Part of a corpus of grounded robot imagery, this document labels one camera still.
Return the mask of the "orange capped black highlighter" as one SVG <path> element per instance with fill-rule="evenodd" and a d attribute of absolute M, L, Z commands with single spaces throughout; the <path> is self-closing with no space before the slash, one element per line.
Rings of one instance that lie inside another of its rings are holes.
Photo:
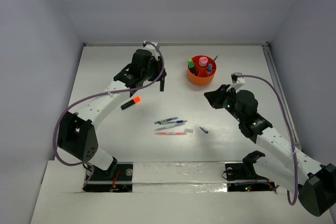
<path fill-rule="evenodd" d="M 135 97 L 132 100 L 126 102 L 125 104 L 121 105 L 121 110 L 125 110 L 141 101 L 140 97 Z"/>

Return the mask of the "small blue spray bottle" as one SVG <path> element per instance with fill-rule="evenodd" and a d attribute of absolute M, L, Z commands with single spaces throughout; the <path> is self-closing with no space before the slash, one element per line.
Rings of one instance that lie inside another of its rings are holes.
<path fill-rule="evenodd" d="M 206 70 L 207 76 L 210 76 L 212 74 L 212 70 L 213 70 L 213 64 L 209 63 Z"/>

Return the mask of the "green capped black highlighter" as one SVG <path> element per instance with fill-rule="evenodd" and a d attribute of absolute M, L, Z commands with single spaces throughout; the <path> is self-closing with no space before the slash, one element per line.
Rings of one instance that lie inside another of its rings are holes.
<path fill-rule="evenodd" d="M 195 69 L 195 66 L 194 66 L 194 62 L 193 63 L 188 63 L 188 68 L 193 75 L 197 76 L 197 72 L 196 72 L 196 69 Z"/>

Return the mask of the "pink capped clear tube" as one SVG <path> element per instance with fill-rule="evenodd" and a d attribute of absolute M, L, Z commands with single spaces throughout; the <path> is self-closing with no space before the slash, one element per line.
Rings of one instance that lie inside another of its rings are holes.
<path fill-rule="evenodd" d="M 208 65 L 208 58 L 205 56 L 202 56 L 198 60 L 198 65 L 202 68 L 207 67 Z"/>

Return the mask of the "light blue clear pen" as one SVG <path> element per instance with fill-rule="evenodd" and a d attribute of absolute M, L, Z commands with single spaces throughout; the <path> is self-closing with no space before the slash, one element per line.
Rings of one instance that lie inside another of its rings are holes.
<path fill-rule="evenodd" d="M 167 130 L 167 129 L 172 129 L 172 128 L 175 128 L 175 127 L 183 126 L 184 124 L 185 123 L 170 124 L 170 125 L 155 129 L 154 132 L 159 132 L 159 131 L 163 131 L 163 130 Z"/>

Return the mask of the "red clear pen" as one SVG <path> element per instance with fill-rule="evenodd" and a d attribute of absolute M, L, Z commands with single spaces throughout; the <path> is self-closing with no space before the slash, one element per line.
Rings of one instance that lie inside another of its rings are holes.
<path fill-rule="evenodd" d="M 155 135 L 186 135 L 186 132 L 154 132 Z"/>

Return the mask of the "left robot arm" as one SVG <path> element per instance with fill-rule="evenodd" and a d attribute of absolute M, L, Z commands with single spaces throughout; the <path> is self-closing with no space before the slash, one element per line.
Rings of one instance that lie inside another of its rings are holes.
<path fill-rule="evenodd" d="M 132 61 L 113 77 L 102 93 L 73 104 L 77 106 L 89 101 L 84 108 L 74 113 L 66 109 L 61 114 L 53 135 L 54 151 L 61 149 L 78 159 L 80 164 L 98 168 L 102 178 L 113 178 L 117 161 L 99 147 L 96 130 L 115 108 L 138 90 L 159 82 L 160 91 L 163 91 L 165 77 L 164 59 L 158 44 L 144 42 L 143 48 L 135 51 Z"/>

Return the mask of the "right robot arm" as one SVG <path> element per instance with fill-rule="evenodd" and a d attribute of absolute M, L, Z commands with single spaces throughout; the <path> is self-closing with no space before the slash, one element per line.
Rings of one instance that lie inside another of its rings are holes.
<path fill-rule="evenodd" d="M 244 158 L 241 171 L 246 177 L 269 178 L 297 194 L 302 207 L 316 217 L 335 205 L 335 166 L 321 164 L 281 136 L 257 112 L 258 101 L 252 92 L 222 85 L 204 96 L 212 108 L 225 109 L 232 115 L 241 133 L 265 150 Z"/>

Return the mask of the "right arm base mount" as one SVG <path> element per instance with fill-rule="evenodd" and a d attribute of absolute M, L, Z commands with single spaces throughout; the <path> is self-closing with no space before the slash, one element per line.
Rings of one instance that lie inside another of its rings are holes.
<path fill-rule="evenodd" d="M 278 186 L 268 178 L 257 175 L 254 164 L 265 154 L 253 151 L 237 163 L 226 163 L 222 177 L 227 181 L 228 192 L 276 191 Z"/>

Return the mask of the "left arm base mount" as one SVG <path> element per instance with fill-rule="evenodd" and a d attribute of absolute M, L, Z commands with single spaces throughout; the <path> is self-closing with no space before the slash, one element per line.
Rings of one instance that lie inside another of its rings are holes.
<path fill-rule="evenodd" d="M 133 163 L 119 163 L 115 158 L 107 170 L 94 167 L 89 181 L 83 186 L 88 193 L 131 193 Z"/>

